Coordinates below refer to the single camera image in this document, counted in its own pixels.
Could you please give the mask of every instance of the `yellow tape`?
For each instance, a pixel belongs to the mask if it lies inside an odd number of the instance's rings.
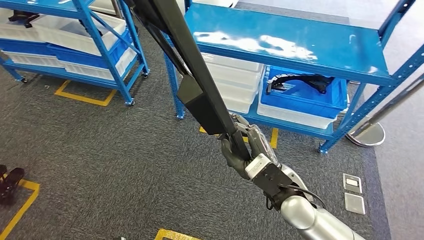
[[[85,102],[85,103],[89,103],[89,104],[95,104],[95,105],[100,105],[103,107],[106,107],[107,105],[109,105],[109,103],[111,102],[112,98],[114,97],[114,95],[117,93],[116,89],[113,89],[110,94],[106,97],[106,99],[104,101],[102,100],[97,100],[97,99],[93,99],[93,98],[89,98],[89,97],[85,97],[85,96],[79,96],[76,94],[72,94],[69,92],[64,92],[63,90],[66,88],[66,86],[71,82],[71,80],[66,80],[62,86],[60,86],[56,92],[54,93],[55,95],[58,96],[62,96],[68,99],[73,99],[73,100],[77,100],[77,101],[81,101],[81,102]]]
[[[207,132],[205,131],[205,129],[203,129],[203,127],[202,127],[202,126],[200,126],[199,131],[200,131],[201,133],[205,133],[205,134],[207,134]],[[272,129],[272,135],[271,135],[271,141],[269,142],[269,145],[270,145],[270,146],[271,146],[271,148],[273,148],[273,149],[276,149],[276,148],[277,148],[277,138],[278,138],[278,129],[277,129],[277,128],[273,128],[273,129]],[[243,137],[243,141],[244,141],[245,143],[248,143],[248,142],[249,142],[249,139],[248,139],[246,136],[244,136],[244,137]]]
[[[172,240],[200,240],[198,238],[188,236],[176,231],[166,230],[166,229],[159,229],[159,231],[156,234],[156,237],[154,240],[162,240],[164,238],[172,239]]]
[[[29,189],[29,190],[33,190],[33,192],[31,194],[31,196],[29,196],[28,200],[26,200],[26,202],[23,204],[23,206],[19,209],[19,211],[17,211],[16,215],[12,218],[12,220],[10,220],[9,224],[7,224],[7,226],[4,228],[3,232],[0,233],[0,240],[6,239],[6,237],[9,235],[9,233],[12,231],[12,229],[19,222],[19,220],[22,218],[24,213],[28,210],[28,208],[31,206],[31,204],[33,204],[33,202],[36,200],[36,198],[39,195],[40,184],[38,184],[38,183],[22,179],[19,182],[19,186],[26,188],[26,189]]]
[[[207,134],[207,132],[205,131],[205,129],[203,129],[203,127],[202,127],[202,126],[200,126],[199,131],[200,131],[201,133]],[[248,137],[244,136],[244,137],[243,137],[243,141],[244,141],[245,143],[248,143],[248,142],[249,142]]]
[[[276,149],[277,148],[277,139],[278,139],[278,128],[272,129],[271,134],[271,141],[269,141],[269,145],[271,148]]]

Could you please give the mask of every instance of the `robotic hand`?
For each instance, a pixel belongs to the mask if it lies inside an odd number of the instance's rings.
[[[221,139],[221,150],[229,167],[244,179],[263,189],[266,207],[280,211],[284,220],[307,240],[364,240],[325,209],[323,201],[308,191],[302,179],[290,167],[278,162],[273,149],[256,125],[233,114],[237,128],[248,138],[251,159],[243,160],[232,152],[231,142]],[[319,199],[322,206],[314,203]]]

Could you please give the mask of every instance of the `gray carpet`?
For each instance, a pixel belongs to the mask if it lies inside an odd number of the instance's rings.
[[[163,54],[140,33],[151,74],[133,87],[134,107],[119,94],[108,107],[56,96],[61,79],[25,73],[32,80],[24,85],[0,69],[0,163],[41,184],[8,239],[147,240],[164,228],[203,240],[300,240],[266,210],[261,191],[226,166],[213,136],[189,113],[175,119]],[[109,90],[72,83],[66,91],[102,99]],[[360,235],[390,239],[374,151],[343,139],[320,155],[319,142],[280,130],[276,155]],[[342,173],[362,178],[366,215],[344,210]],[[0,230],[19,204],[0,208],[8,216]]]

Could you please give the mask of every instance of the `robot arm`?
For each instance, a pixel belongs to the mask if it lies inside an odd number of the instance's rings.
[[[182,75],[178,98],[208,134],[220,135],[227,164],[263,190],[271,204],[268,209],[281,211],[286,222],[307,240],[361,240],[348,226],[314,204],[313,197],[319,197],[307,190],[292,169],[278,162],[257,126],[237,114],[229,115],[176,1],[125,2]],[[250,152],[243,136],[248,137]]]
[[[226,142],[221,143],[222,153],[227,164],[240,174],[240,169],[245,165],[244,172],[247,178],[260,187],[267,199],[270,200],[271,210],[280,211],[284,220],[297,229],[306,240],[364,240],[346,224],[329,213],[322,200],[308,191],[299,175],[290,167],[277,161],[274,151],[256,125],[237,124],[244,135],[248,137],[251,155],[256,156],[248,164],[237,155],[229,151]],[[322,206],[314,203],[318,198]]]
[[[259,154],[245,169],[255,183],[257,178],[270,175],[267,170],[274,163],[263,153]],[[280,188],[273,196],[272,204],[280,210],[284,220],[297,229],[306,240],[364,240],[346,224],[324,208],[291,188]]]

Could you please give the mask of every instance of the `silver pole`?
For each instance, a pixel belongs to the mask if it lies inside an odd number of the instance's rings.
[[[116,17],[119,19],[124,19],[124,16],[122,16],[122,12],[119,7],[118,1],[117,0],[111,0],[111,1],[112,1],[113,9],[115,10]]]
[[[405,102],[410,96],[424,86],[424,73],[406,87],[401,93],[390,100],[372,117],[366,116],[346,137],[361,147],[378,146],[386,139],[386,132],[379,123],[387,114]]]

